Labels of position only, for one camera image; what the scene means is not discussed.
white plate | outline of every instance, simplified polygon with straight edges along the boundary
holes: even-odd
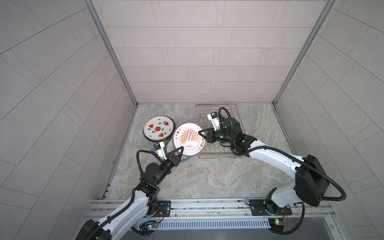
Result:
[[[143,129],[144,136],[153,142],[161,142],[172,135],[175,124],[166,116],[151,118]]]
[[[194,122],[186,122],[175,129],[173,133],[173,146],[184,147],[183,155],[192,157],[201,153],[207,141],[199,135],[203,130],[200,125]]]
[[[173,150],[175,150],[175,147],[173,146],[173,141],[172,141],[172,139],[169,139],[168,140],[168,142],[167,142],[167,144],[166,144],[166,152],[167,153],[170,153],[170,152],[172,152]],[[180,162],[184,162],[184,161],[186,161],[186,160],[188,160],[188,159],[190,159],[190,157],[186,157],[186,156],[182,156],[181,157],[181,160],[180,160]]]

tiled wall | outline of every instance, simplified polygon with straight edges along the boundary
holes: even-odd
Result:
[[[0,239],[70,239],[132,110],[81,0],[3,0]]]
[[[272,101],[325,1],[93,0],[138,102]]]
[[[339,0],[277,104],[299,154],[346,191],[331,203],[349,240],[384,239],[383,13],[382,0]]]

